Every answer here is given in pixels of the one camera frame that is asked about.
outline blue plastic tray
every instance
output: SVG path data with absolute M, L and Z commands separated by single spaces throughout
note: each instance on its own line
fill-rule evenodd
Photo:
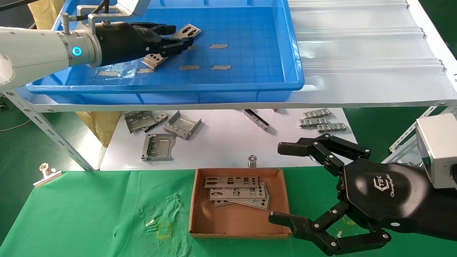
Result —
M 68 0 L 63 11 L 97 5 L 100 0 Z M 184 104 L 220 102 L 281 102 L 304 85 L 303 69 L 287 0 L 151 0 L 144 17 L 131 21 L 190 23 L 202 30 L 195 50 L 166 60 L 155 73 L 141 59 L 90 68 L 67 68 L 27 85 L 59 103 Z M 59 20 L 54 30 L 61 30 Z M 210 44 L 228 44 L 210 49 Z M 181 65 L 198 70 L 179 70 Z M 212 70 L 212 65 L 231 65 Z M 116 71 L 118 77 L 98 75 Z

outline brown cardboard box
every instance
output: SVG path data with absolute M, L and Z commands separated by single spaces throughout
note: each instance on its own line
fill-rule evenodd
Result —
M 205 177 L 259 177 L 271 195 L 270 210 L 241 204 L 214 207 L 204 188 Z M 270 211 L 289 213 L 284 173 L 281 169 L 214 168 L 197 169 L 191 200 L 189 233 L 192 237 L 286 239 L 287 227 L 268 222 Z

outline blue led ring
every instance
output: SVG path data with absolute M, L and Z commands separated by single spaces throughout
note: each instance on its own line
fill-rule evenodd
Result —
M 82 53 L 83 53 L 83 50 L 81 50 L 80 47 L 73 47 L 73 49 L 71 50 L 71 52 L 75 55 L 75 56 L 80 56 Z

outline metal shelf frame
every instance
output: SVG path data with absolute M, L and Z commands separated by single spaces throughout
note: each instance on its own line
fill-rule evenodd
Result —
M 306 83 L 286 102 L 193 105 L 58 104 L 25 87 L 5 92 L 47 136 L 83 169 L 94 170 L 41 112 L 324 107 L 457 106 L 457 61 L 418 0 L 289 0 Z M 395 148 L 399 160 L 414 139 Z

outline green tablecloth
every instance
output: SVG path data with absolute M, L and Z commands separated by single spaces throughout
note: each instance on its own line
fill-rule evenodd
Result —
M 32 191 L 0 247 L 0 256 L 325 256 L 310 242 L 294 238 L 191 238 L 194 174 L 191 170 L 65 172 Z M 337 203 L 336 178 L 324 168 L 285 168 L 284 174 L 291 213 L 315 219 Z M 329 231 L 334 236 L 339 231 L 341 236 L 366 233 L 347 217 Z M 457 242 L 391 235 L 392 241 L 380 250 L 348 256 L 454 256 L 457 252 Z

